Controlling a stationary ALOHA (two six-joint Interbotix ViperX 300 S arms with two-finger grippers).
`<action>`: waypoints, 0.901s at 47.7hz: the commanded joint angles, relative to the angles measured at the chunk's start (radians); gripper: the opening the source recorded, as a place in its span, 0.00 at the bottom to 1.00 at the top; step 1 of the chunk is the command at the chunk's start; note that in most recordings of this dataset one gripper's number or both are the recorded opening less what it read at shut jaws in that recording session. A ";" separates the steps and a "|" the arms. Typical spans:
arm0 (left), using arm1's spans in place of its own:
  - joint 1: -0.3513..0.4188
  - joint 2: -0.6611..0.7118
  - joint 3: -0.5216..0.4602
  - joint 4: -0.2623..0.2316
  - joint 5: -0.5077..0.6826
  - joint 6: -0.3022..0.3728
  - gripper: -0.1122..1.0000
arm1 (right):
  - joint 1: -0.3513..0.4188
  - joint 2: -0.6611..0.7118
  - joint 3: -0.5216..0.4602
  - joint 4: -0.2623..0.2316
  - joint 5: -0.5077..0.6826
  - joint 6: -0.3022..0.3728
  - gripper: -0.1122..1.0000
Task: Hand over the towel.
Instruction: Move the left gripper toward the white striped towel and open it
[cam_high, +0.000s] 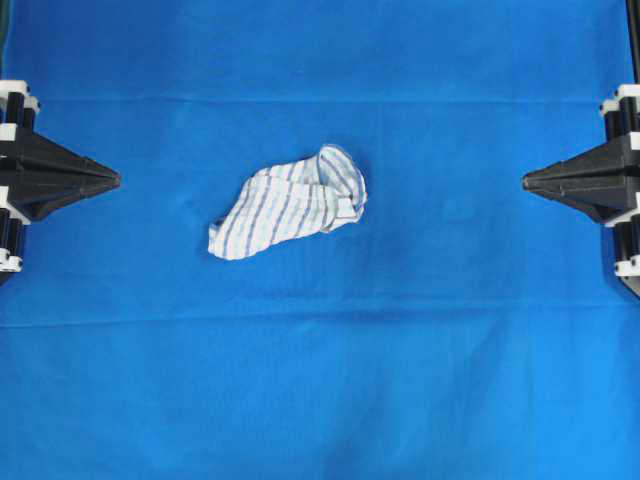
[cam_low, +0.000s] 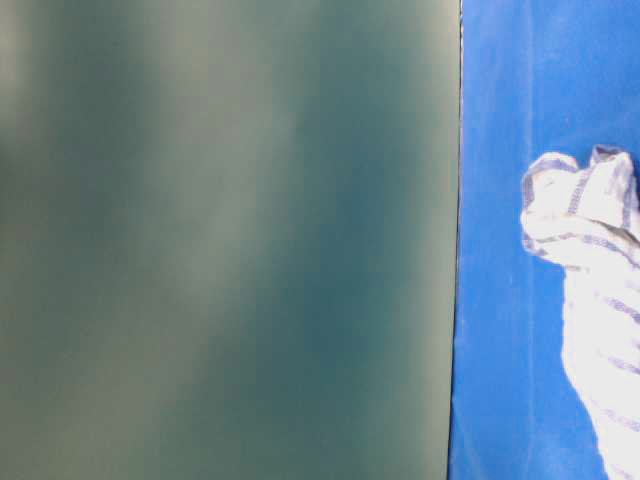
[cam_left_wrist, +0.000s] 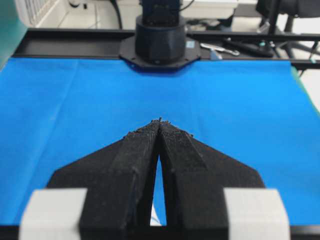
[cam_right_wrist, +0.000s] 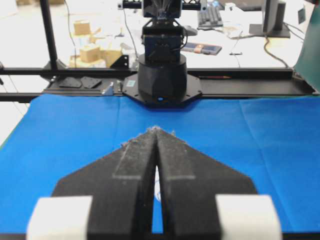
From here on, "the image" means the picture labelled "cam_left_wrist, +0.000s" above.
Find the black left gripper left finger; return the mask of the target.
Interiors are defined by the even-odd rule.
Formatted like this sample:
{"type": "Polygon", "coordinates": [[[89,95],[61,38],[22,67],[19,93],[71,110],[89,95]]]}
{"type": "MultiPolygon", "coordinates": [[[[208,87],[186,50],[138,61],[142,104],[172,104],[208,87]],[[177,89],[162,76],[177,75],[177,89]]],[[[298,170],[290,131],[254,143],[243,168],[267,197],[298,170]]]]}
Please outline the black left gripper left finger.
{"type": "Polygon", "coordinates": [[[159,120],[57,169],[48,189],[87,190],[79,220],[83,240],[126,240],[150,226],[159,120]]]}

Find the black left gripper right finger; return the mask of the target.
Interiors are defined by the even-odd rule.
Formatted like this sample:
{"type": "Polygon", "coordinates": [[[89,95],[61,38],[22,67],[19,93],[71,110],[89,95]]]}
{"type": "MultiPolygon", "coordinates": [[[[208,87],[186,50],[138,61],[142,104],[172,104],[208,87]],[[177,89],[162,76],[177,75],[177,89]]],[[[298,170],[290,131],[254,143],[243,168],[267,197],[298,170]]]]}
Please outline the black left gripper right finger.
{"type": "Polygon", "coordinates": [[[264,188],[259,173],[167,121],[158,137],[167,226],[184,240],[228,239],[224,188],[264,188]]]}

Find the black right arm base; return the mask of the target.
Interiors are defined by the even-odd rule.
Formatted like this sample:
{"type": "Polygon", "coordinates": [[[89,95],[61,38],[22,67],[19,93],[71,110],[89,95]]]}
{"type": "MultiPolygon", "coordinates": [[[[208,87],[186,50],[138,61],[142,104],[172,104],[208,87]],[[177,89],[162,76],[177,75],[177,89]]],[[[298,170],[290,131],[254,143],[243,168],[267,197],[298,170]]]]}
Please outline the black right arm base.
{"type": "Polygon", "coordinates": [[[119,56],[144,71],[177,71],[201,58],[198,41],[187,36],[181,0],[141,0],[134,36],[120,44],[119,56]]]}

